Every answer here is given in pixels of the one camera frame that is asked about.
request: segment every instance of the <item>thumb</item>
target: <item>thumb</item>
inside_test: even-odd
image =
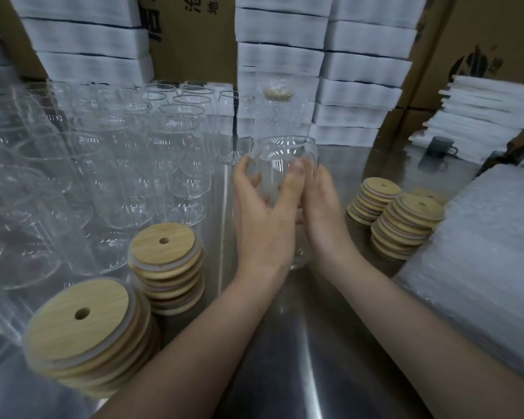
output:
[[[282,183],[282,191],[275,204],[274,211],[284,219],[294,220],[297,217],[297,206],[305,188],[305,166],[300,159],[289,165]]]

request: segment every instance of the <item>forearm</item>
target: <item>forearm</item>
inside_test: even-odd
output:
[[[279,284],[235,280],[163,349],[95,419],[209,418]]]
[[[329,279],[436,418],[524,418],[524,381],[366,262],[353,247]]]

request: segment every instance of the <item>person's right arm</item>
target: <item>person's right arm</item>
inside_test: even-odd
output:
[[[436,419],[524,419],[524,380],[374,268],[351,241],[334,183],[307,174],[303,214],[319,269]]]

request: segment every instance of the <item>table surface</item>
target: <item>table surface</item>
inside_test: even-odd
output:
[[[344,207],[366,177],[390,179],[404,191],[421,187],[452,198],[478,170],[476,165],[450,156],[442,161],[424,157],[425,150],[413,146],[398,152],[339,146],[319,146],[318,150]],[[166,344],[221,294],[235,274],[231,175],[231,166],[217,166],[208,194],[208,214],[193,226],[205,249],[206,292],[194,308],[182,315],[158,318]],[[347,216],[346,221],[362,254],[386,275],[393,276],[403,262],[378,254],[369,244],[370,231],[355,226]],[[110,275],[125,278],[127,274],[125,266]],[[7,352],[19,349],[10,347]],[[46,417],[63,414],[55,412]],[[288,276],[255,331],[215,417],[431,416],[349,304],[309,264]]]

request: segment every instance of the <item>person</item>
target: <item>person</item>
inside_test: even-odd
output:
[[[293,261],[297,208],[322,274],[413,384],[435,418],[524,419],[524,380],[372,267],[350,239],[332,178],[293,162],[273,208],[237,165],[234,280],[98,410],[94,419],[210,418]]]

